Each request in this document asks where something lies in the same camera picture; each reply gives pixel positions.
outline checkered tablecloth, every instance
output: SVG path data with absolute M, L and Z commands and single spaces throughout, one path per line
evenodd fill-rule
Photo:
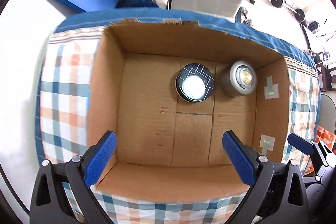
M 101 21 L 97 21 L 95 27 L 76 25 L 65 31 L 59 29 L 49 39 L 36 104 L 36 149 L 40 163 L 44 159 L 53 163 L 69 161 L 74 155 L 83 155 L 88 148 L 86 118 L 90 77 L 95 51 L 105 29 L 105 25 L 100 24 Z M 213 24 L 208 28 L 218 29 Z M 272 45 L 267 41 L 267 47 L 281 50 Z M 284 58 L 290 81 L 288 134 L 296 133 L 312 140 L 320 94 L 317 72 L 313 65 L 307 65 L 308 59 L 300 60 L 293 52 Z M 286 142 L 282 162 L 290 159 L 298 160 L 302 170 L 308 162 L 305 155 Z M 64 187 L 72 208 L 80 213 L 69 184 Z M 151 203 L 102 193 L 94 186 L 91 189 L 117 224 L 223 223 L 245 195 L 195 203 Z

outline chair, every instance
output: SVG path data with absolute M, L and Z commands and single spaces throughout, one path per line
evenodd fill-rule
M 321 93 L 320 119 L 318 125 L 335 133 L 336 129 L 336 106 L 334 101 L 327 95 Z
M 328 66 L 324 65 L 323 62 L 321 62 L 316 64 L 316 68 L 318 70 L 318 75 L 321 75 L 322 78 L 320 91 L 336 91 L 336 89 L 334 89 L 331 85 L 333 83 L 336 84 L 336 75 L 330 74 L 332 71 L 336 70 L 336 67 L 329 69 Z

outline green tape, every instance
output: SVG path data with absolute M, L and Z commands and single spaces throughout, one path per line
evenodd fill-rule
M 268 151 L 268 148 L 269 148 L 269 140 L 264 140 L 264 143 L 262 145 L 262 151 L 261 151 L 261 154 L 266 156 L 267 155 L 267 151 Z
M 267 77 L 267 95 L 273 95 L 274 90 L 273 90 L 273 81 L 272 81 L 272 76 Z

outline led light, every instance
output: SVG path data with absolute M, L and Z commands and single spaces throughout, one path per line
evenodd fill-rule
M 191 99 L 200 99 L 205 92 L 203 80 L 196 75 L 189 76 L 182 84 L 184 94 Z
M 242 69 L 241 70 L 241 80 L 245 83 L 245 84 L 249 84 L 252 81 L 252 75 L 251 73 L 246 70 L 246 69 Z

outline cardboard box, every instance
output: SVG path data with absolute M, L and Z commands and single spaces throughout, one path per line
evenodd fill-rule
M 256 70 L 256 91 L 229 97 L 220 85 L 224 68 L 238 60 Z M 214 94 L 200 103 L 178 97 L 181 68 L 206 65 Z M 266 78 L 278 98 L 265 99 Z M 244 185 L 222 148 L 223 132 L 261 152 L 261 135 L 276 138 L 268 157 L 280 162 L 289 123 L 289 78 L 283 56 L 251 40 L 199 27 L 197 22 L 108 26 L 91 79 L 88 145 L 116 132 L 115 155 L 97 188 L 153 202 L 194 202 L 241 193 Z

